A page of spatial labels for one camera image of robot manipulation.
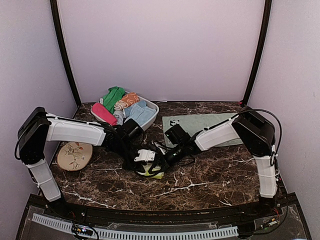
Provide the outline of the yellow green patterned towel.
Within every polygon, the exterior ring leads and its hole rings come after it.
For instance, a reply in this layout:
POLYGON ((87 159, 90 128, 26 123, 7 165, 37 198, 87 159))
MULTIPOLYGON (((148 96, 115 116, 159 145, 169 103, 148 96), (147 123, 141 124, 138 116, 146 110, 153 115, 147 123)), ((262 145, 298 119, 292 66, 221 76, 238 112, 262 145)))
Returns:
POLYGON ((161 167, 158 165, 152 168, 151 163, 146 163, 146 164, 142 164, 141 167, 142 168, 136 170, 136 172, 145 178, 162 179, 164 176, 164 172, 161 171, 161 167))

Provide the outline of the pink microfibre towel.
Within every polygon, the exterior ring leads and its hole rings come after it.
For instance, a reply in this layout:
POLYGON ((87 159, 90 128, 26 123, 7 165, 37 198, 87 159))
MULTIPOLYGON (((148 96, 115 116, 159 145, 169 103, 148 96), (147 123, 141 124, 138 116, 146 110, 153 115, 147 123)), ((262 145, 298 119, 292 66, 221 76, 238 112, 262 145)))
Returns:
POLYGON ((94 115, 94 117, 101 121, 106 122, 112 126, 117 124, 116 117, 111 114, 101 103, 97 102, 95 103, 90 112, 94 115))

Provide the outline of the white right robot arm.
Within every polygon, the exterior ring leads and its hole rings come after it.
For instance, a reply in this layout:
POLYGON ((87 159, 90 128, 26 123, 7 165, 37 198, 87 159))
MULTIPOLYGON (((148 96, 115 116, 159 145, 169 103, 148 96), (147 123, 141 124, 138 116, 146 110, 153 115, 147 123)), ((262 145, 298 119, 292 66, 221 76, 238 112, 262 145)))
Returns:
POLYGON ((197 155, 229 141, 241 140, 256 162, 259 195, 264 198, 255 205, 255 213, 266 217, 274 210, 272 198, 278 189, 276 157, 279 146, 276 144, 274 125, 260 115, 259 109, 246 106, 234 116, 193 135, 180 125, 172 126, 165 135, 175 146, 166 153, 162 153, 159 147, 155 150, 155 160, 163 172, 186 156, 197 155))

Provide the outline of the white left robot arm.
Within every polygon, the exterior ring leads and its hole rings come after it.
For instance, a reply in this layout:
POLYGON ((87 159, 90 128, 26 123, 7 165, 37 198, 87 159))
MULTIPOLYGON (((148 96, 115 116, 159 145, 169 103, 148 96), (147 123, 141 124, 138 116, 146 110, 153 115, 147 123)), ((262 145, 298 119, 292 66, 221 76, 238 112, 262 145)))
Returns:
POLYGON ((51 203, 51 210, 60 218, 67 218, 70 206, 53 177, 46 161, 44 149, 47 142, 75 142, 104 147, 122 156, 129 168, 133 159, 129 151, 133 141, 144 130, 130 119, 122 125, 110 125, 101 121, 82 121, 57 116, 36 107, 17 133, 14 156, 28 168, 45 199, 51 203))

